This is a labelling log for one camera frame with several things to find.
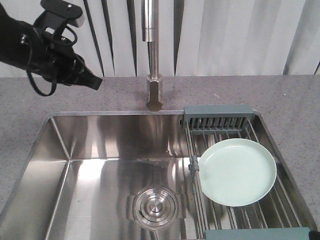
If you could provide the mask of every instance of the light green plate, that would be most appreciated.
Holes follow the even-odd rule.
[[[271,153],[248,139],[220,141],[209,147],[198,162],[203,193],[212,201],[231,207],[263,198],[277,176]]]

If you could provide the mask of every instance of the faucet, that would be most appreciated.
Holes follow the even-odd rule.
[[[142,40],[147,42],[149,70],[147,76],[147,108],[159,111],[162,100],[162,76],[159,74],[159,0],[141,0]]]

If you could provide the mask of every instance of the black cable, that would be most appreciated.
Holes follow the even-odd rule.
[[[66,46],[66,47],[67,47],[67,46],[72,46],[72,45],[76,44],[76,42],[78,41],[78,36],[77,36],[76,32],[75,32],[71,27],[69,27],[69,26],[65,26],[65,28],[68,29],[68,30],[72,33],[72,35],[73,35],[73,37],[74,37],[74,40],[73,40],[73,41],[67,42],[67,43],[63,43],[63,42],[61,42],[60,40],[59,40],[59,41],[58,41],[58,40],[55,40],[53,37],[50,38],[50,41],[53,42],[53,43],[55,43],[55,44],[57,44],[57,45]]]
[[[32,77],[32,74],[30,72],[30,63],[31,63],[31,60],[32,60],[32,55],[33,55],[33,48],[32,48],[32,42],[31,41],[23,41],[23,38],[25,39],[29,39],[27,35],[23,35],[22,37],[22,41],[21,41],[21,44],[25,44],[27,45],[29,48],[30,48],[30,52],[29,52],[29,59],[28,59],[28,63],[26,64],[26,68],[25,68],[25,71],[26,71],[26,74],[29,78],[29,81],[31,83],[31,86],[33,87],[33,89],[35,90],[35,92],[43,97],[48,97],[48,96],[51,96],[52,94],[55,93],[56,89],[57,89],[57,75],[56,75],[56,71],[54,71],[54,76],[53,76],[53,79],[51,81],[51,91],[46,94],[46,93],[43,93],[37,86],[34,78]]]

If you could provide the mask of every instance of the gray granite countertop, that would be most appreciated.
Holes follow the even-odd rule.
[[[1,78],[0,212],[47,114],[147,110],[145,81],[107,78],[98,91],[59,85],[55,95],[41,97],[26,78]],[[163,99],[164,110],[248,104],[259,111],[320,229],[320,75],[166,77]]]

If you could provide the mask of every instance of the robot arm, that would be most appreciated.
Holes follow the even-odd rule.
[[[57,84],[98,90],[102,79],[86,67],[84,59],[72,48],[77,35],[68,24],[82,24],[81,8],[63,0],[42,0],[41,6],[44,12],[31,25],[9,17],[0,3],[0,61],[26,70],[31,85],[42,96],[52,95]],[[73,34],[73,41],[62,36],[65,29]],[[51,82],[51,92],[41,92],[31,73]]]

